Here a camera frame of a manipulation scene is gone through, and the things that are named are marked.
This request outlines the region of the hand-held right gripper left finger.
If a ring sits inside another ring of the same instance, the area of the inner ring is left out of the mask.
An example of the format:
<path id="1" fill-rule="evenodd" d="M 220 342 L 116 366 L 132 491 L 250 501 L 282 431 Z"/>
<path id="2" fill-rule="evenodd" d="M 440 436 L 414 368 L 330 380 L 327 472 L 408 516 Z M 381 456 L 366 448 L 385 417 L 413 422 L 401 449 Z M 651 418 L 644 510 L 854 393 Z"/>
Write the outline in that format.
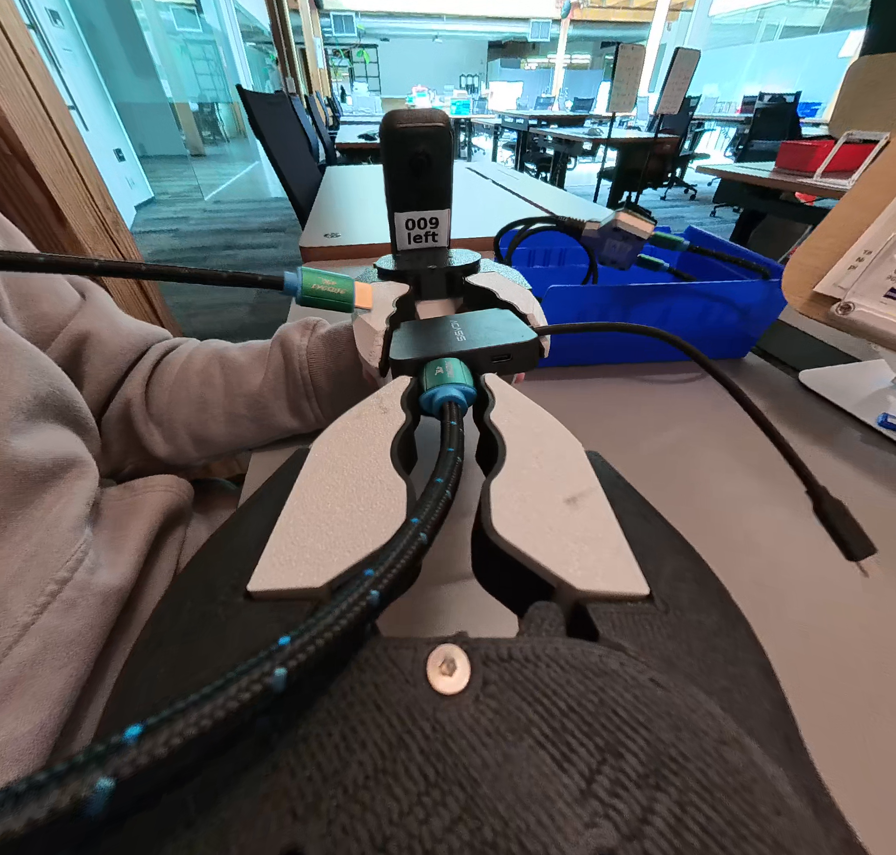
<path id="1" fill-rule="evenodd" d="M 324 601 L 397 533 L 434 465 L 419 397 L 416 380 L 396 378 L 317 437 L 247 583 L 252 599 Z"/>

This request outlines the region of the person's left forearm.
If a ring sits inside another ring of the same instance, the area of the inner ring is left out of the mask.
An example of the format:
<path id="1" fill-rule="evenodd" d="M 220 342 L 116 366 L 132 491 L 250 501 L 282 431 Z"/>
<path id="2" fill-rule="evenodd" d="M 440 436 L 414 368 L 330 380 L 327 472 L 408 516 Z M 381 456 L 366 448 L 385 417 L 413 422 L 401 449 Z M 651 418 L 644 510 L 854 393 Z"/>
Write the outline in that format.
<path id="1" fill-rule="evenodd" d="M 352 324 L 308 318 L 269 340 L 165 336 L 117 310 L 71 323 L 53 360 L 98 428 L 100 476 L 130 480 L 211 463 L 326 428 L 382 383 Z"/>

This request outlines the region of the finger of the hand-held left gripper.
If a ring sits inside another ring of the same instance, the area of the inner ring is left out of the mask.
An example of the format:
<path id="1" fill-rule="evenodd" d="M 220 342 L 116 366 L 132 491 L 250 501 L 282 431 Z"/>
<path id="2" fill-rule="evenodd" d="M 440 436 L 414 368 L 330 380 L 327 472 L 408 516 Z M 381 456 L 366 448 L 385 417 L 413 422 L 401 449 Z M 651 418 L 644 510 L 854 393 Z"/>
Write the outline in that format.
<path id="1" fill-rule="evenodd" d="M 354 295 L 353 335 L 362 369 L 371 382 L 384 383 L 393 332 L 416 317 L 413 289 L 398 281 L 356 281 Z"/>
<path id="2" fill-rule="evenodd" d="M 532 289 L 501 273 L 475 273 L 462 284 L 462 362 L 468 366 L 537 366 L 550 337 Z"/>

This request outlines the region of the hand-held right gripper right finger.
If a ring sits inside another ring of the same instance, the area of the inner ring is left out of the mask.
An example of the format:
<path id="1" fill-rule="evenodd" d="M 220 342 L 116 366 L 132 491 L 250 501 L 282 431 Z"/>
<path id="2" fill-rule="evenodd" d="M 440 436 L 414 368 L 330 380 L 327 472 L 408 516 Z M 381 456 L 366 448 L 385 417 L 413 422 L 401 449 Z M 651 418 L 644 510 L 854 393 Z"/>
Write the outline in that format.
<path id="1" fill-rule="evenodd" d="M 479 382 L 478 583 L 509 610 L 639 602 L 648 581 L 581 442 L 498 375 Z"/>

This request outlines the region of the blue plastic bin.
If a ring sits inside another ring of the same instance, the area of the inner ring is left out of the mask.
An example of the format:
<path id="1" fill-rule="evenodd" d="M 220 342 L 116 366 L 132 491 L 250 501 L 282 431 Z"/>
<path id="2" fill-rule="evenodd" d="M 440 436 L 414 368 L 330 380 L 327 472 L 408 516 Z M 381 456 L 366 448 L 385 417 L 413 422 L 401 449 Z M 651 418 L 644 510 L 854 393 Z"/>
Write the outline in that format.
<path id="1" fill-rule="evenodd" d="M 531 285 L 548 324 L 648 325 L 714 359 L 745 357 L 785 307 L 783 266 L 698 226 L 678 236 L 688 250 L 645 245 L 643 253 L 687 280 L 662 269 L 600 266 L 597 281 L 583 283 L 587 253 L 559 231 L 523 241 L 511 266 Z"/>

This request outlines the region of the small black adapter with cable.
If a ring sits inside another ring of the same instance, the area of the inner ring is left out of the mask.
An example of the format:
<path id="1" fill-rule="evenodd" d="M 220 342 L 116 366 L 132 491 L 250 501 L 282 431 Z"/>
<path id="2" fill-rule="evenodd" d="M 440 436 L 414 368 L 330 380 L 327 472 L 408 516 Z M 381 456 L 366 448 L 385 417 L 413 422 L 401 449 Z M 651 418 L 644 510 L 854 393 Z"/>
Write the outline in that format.
<path id="1" fill-rule="evenodd" d="M 423 377 L 427 365 L 452 359 L 475 380 L 491 371 L 529 371 L 541 359 L 542 339 L 585 334 L 639 336 L 679 351 L 721 386 L 771 443 L 802 483 L 813 513 L 841 555 L 848 562 L 860 563 L 877 553 L 876 545 L 846 504 L 823 486 L 742 387 L 710 357 L 678 335 L 641 323 L 607 321 L 532 327 L 509 309 L 489 308 L 401 323 L 392 334 L 388 360 L 395 375 Z"/>

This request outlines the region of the white stand base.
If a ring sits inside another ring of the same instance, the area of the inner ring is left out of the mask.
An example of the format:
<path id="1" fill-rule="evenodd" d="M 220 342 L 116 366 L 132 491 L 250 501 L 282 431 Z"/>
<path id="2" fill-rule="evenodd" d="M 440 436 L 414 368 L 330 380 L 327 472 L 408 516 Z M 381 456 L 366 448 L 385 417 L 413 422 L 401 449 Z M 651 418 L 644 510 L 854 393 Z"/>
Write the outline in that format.
<path id="1" fill-rule="evenodd" d="M 895 414 L 895 374 L 885 359 L 808 368 L 798 374 L 798 379 L 811 392 L 895 441 L 895 433 L 875 424 L 879 414 Z"/>

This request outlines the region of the person's light sweatshirt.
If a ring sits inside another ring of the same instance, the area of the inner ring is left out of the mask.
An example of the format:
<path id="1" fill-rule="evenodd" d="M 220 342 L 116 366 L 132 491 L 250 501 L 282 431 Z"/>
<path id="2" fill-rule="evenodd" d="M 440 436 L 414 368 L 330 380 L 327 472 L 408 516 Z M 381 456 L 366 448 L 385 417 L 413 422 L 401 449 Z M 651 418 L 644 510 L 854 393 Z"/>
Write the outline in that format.
<path id="1" fill-rule="evenodd" d="M 106 416 L 118 395 L 142 397 L 138 370 L 198 345 L 89 280 L 2 272 L 2 785 L 61 737 L 91 737 L 110 684 L 96 667 L 128 601 L 140 626 L 237 505 Z"/>

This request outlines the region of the white board on stand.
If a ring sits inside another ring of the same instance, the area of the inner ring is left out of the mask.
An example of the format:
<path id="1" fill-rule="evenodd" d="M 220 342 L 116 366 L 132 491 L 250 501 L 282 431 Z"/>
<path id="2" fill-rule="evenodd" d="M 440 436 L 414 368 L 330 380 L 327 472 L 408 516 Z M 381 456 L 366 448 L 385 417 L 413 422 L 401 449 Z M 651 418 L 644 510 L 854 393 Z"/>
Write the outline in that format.
<path id="1" fill-rule="evenodd" d="M 656 117 L 677 115 L 686 99 L 697 66 L 701 50 L 678 46 L 674 49 L 666 77 L 661 87 L 653 114 Z"/>
<path id="2" fill-rule="evenodd" d="M 607 105 L 611 115 L 635 110 L 645 57 L 644 43 L 621 42 L 616 45 Z"/>

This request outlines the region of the red plastic bin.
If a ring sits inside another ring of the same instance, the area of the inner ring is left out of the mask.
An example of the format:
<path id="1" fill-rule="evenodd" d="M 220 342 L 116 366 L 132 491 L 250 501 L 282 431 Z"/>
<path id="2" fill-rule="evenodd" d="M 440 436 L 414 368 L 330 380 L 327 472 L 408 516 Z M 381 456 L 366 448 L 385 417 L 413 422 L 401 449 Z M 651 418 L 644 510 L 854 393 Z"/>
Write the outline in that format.
<path id="1" fill-rule="evenodd" d="M 797 174 L 813 175 L 828 159 L 825 174 L 845 174 L 856 171 L 876 147 L 875 141 L 846 142 L 840 147 L 837 140 L 828 138 L 806 138 L 782 142 L 778 148 L 775 167 Z"/>

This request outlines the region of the black hdmi switch with cable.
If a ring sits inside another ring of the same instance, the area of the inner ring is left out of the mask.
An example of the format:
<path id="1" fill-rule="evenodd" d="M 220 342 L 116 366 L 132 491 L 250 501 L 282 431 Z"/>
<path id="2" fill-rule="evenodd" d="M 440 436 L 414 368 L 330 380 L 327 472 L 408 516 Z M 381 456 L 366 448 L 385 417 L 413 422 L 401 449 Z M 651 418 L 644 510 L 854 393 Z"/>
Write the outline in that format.
<path id="1" fill-rule="evenodd" d="M 655 233 L 656 226 L 653 215 L 639 206 L 611 211 L 604 222 L 540 214 L 505 224 L 493 237 L 492 251 L 499 264 L 511 266 L 512 257 L 529 238 L 542 233 L 557 233 L 577 243 L 587 256 L 587 269 L 581 285 L 595 285 L 601 266 L 630 270 Z"/>

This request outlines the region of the black office chair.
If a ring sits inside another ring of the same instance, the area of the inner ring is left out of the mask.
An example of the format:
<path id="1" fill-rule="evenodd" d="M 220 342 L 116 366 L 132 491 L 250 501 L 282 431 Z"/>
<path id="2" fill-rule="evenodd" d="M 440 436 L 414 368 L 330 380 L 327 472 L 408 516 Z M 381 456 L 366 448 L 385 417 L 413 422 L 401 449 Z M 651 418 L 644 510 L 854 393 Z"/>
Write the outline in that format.
<path id="1" fill-rule="evenodd" d="M 708 154 L 699 153 L 697 150 L 704 132 L 704 123 L 695 122 L 700 101 L 701 96 L 688 95 L 683 99 L 677 113 L 664 114 L 658 120 L 658 132 L 678 138 L 674 160 L 666 175 L 666 187 L 660 196 L 661 201 L 666 201 L 671 190 L 675 188 L 683 189 L 688 193 L 691 201 L 697 199 L 698 189 L 686 181 L 686 171 L 692 160 L 709 157 Z"/>
<path id="2" fill-rule="evenodd" d="M 302 229 L 305 229 L 323 180 L 323 171 L 290 97 L 236 85 L 249 125 L 262 144 Z"/>
<path id="3" fill-rule="evenodd" d="M 344 156 L 340 155 L 335 147 L 330 128 L 325 118 L 325 112 L 318 91 L 312 91 L 306 96 L 308 114 L 314 125 L 314 130 L 320 144 L 320 152 L 326 166 L 339 166 L 345 163 Z"/>
<path id="4" fill-rule="evenodd" d="M 793 99 L 782 97 L 758 99 L 734 163 L 719 177 L 711 217 L 722 208 L 736 209 L 735 226 L 742 239 L 763 219 L 806 222 L 810 214 L 795 199 L 794 190 L 777 188 L 771 179 L 781 144 L 801 139 L 797 106 Z"/>

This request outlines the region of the beige board with papers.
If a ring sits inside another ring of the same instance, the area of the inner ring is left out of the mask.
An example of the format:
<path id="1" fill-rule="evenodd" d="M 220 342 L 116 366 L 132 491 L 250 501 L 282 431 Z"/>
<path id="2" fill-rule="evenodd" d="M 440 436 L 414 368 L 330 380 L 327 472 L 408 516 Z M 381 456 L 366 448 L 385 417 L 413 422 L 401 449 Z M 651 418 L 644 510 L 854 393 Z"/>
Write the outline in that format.
<path id="1" fill-rule="evenodd" d="M 835 132 L 866 130 L 894 134 L 895 54 L 857 58 L 848 68 L 831 115 Z M 894 326 L 861 331 L 833 314 L 834 298 L 814 291 L 823 276 L 857 244 L 895 196 L 895 145 L 890 140 L 835 208 L 797 248 L 782 287 L 793 313 L 869 344 L 894 351 Z"/>

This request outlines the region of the long office desk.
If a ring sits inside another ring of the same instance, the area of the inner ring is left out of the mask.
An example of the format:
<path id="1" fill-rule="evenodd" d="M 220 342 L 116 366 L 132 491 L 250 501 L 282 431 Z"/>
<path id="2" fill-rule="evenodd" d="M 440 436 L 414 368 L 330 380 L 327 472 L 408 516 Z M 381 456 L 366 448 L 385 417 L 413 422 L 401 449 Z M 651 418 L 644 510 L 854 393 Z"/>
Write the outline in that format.
<path id="1" fill-rule="evenodd" d="M 588 160 L 596 165 L 592 200 L 607 208 L 637 204 L 646 189 L 666 186 L 678 138 L 623 128 L 550 125 L 547 116 L 506 112 L 493 123 L 492 158 L 503 133 L 514 136 L 512 166 L 557 189 L 566 188 L 570 168 Z"/>

